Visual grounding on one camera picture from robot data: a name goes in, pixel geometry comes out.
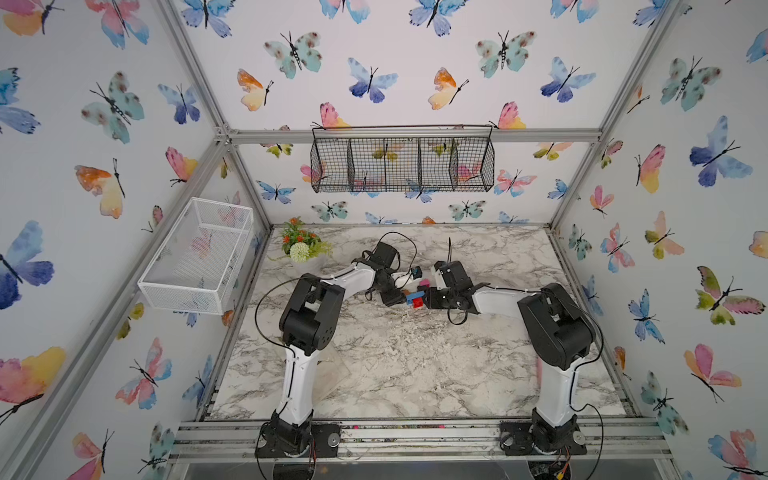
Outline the blue lego brick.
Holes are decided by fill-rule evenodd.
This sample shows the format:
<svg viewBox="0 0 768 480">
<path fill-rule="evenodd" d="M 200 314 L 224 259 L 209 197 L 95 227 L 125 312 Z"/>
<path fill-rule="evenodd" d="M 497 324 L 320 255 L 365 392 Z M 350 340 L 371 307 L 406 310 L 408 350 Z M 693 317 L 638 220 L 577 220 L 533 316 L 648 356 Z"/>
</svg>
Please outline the blue lego brick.
<svg viewBox="0 0 768 480">
<path fill-rule="evenodd" d="M 406 295 L 407 303 L 412 303 L 415 299 L 422 298 L 424 297 L 424 295 L 425 295 L 425 291 L 423 290 L 408 294 Z"/>
</svg>

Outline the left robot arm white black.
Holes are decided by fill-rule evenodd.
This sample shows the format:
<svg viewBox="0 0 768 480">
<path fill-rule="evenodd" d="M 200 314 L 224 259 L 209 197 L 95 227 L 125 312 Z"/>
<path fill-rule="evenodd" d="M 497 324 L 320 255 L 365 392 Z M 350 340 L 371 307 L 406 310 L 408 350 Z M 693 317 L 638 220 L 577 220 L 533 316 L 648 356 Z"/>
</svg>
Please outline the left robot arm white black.
<svg viewBox="0 0 768 480">
<path fill-rule="evenodd" d="M 379 242 L 347 268 L 326 276 L 305 273 L 279 319 L 280 346 L 286 350 L 285 378 L 278 406 L 268 426 L 275 443 L 289 456 L 312 445 L 313 388 L 319 354 L 331 342 L 343 303 L 358 293 L 380 294 L 387 305 L 406 301 L 396 285 L 400 255 Z"/>
</svg>

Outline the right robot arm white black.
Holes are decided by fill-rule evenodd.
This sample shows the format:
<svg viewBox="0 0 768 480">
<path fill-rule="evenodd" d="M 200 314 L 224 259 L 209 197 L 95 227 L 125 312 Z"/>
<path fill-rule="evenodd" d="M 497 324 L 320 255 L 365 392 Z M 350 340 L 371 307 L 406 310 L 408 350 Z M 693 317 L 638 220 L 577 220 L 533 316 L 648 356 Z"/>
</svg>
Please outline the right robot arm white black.
<svg viewBox="0 0 768 480">
<path fill-rule="evenodd" d="M 433 274 L 436 285 L 425 294 L 427 308 L 523 321 L 541 362 L 539 397 L 530 430 L 533 446 L 542 453 L 573 446 L 577 413 L 572 396 L 578 368 L 586 363 L 595 331 L 565 287 L 550 283 L 527 290 L 475 284 L 459 261 L 438 261 Z"/>
</svg>

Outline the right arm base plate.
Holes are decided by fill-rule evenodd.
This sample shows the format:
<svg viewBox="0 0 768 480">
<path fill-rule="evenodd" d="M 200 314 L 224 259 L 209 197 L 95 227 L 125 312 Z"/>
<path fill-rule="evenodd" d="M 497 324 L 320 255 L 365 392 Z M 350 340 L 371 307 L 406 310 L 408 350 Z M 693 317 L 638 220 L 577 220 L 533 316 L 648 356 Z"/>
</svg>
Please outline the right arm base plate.
<svg viewBox="0 0 768 480">
<path fill-rule="evenodd" d="M 586 439 L 575 417 L 559 427 L 545 421 L 502 422 L 499 447 L 506 456 L 587 454 Z"/>
</svg>

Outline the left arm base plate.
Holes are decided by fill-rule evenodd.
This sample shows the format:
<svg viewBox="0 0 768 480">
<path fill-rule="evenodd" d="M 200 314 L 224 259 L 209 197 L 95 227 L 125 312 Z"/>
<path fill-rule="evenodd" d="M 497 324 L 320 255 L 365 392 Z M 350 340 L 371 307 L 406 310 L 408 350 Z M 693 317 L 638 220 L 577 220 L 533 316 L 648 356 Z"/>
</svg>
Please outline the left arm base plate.
<svg viewBox="0 0 768 480">
<path fill-rule="evenodd" d="M 341 443 L 341 428 L 334 423 L 305 422 L 300 426 L 270 420 L 259 431 L 255 457 L 287 459 L 309 456 L 335 458 Z"/>
</svg>

